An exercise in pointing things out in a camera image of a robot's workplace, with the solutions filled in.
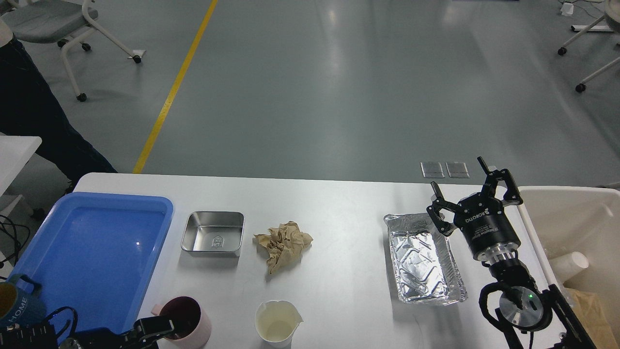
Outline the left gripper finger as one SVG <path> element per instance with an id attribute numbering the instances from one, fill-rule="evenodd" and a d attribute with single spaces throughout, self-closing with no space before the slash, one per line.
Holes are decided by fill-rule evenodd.
<path id="1" fill-rule="evenodd" d="M 140 318 L 134 323 L 135 337 L 138 341 L 155 341 L 172 333 L 176 326 L 172 319 L 165 316 Z"/>

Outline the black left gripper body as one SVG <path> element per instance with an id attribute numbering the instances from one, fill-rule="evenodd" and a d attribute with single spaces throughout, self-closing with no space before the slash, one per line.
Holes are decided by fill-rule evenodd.
<path id="1" fill-rule="evenodd" d="M 130 332 L 116 334 L 107 328 L 73 334 L 74 349 L 132 349 L 137 343 L 137 338 Z"/>

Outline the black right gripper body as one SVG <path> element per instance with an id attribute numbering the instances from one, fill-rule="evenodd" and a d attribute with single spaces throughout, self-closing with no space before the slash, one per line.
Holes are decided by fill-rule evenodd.
<path id="1" fill-rule="evenodd" d="M 480 262 L 499 262 L 518 258 L 521 241 L 505 214 L 505 206 L 522 204 L 519 194 L 508 201 L 474 193 L 457 203 L 453 223 L 461 230 L 472 258 Z"/>

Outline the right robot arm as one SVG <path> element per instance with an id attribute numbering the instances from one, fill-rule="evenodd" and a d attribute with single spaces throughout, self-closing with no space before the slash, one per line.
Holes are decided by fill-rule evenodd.
<path id="1" fill-rule="evenodd" d="M 487 268 L 494 278 L 479 294 L 482 316 L 503 333 L 509 348 L 523 347 L 518 332 L 529 334 L 549 327 L 557 318 L 564 326 L 555 349 L 593 349 L 595 343 L 555 284 L 540 291 L 525 263 L 519 259 L 520 238 L 505 208 L 523 204 L 520 190 L 508 169 L 489 167 L 482 157 L 478 163 L 485 172 L 479 192 L 457 203 L 447 201 L 436 182 L 427 214 L 443 236 L 460 230 L 472 258 Z"/>

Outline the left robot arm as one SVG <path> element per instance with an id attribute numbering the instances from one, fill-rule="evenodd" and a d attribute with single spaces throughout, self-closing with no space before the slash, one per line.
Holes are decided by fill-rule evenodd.
<path id="1" fill-rule="evenodd" d="M 72 318 L 58 332 L 50 322 L 62 311 L 71 311 Z M 51 312 L 35 325 L 11 325 L 1 330 L 2 349 L 157 349 L 157 341 L 175 335 L 179 327 L 166 316 L 140 318 L 126 332 L 114 333 L 100 327 L 76 331 L 78 313 L 64 306 Z"/>

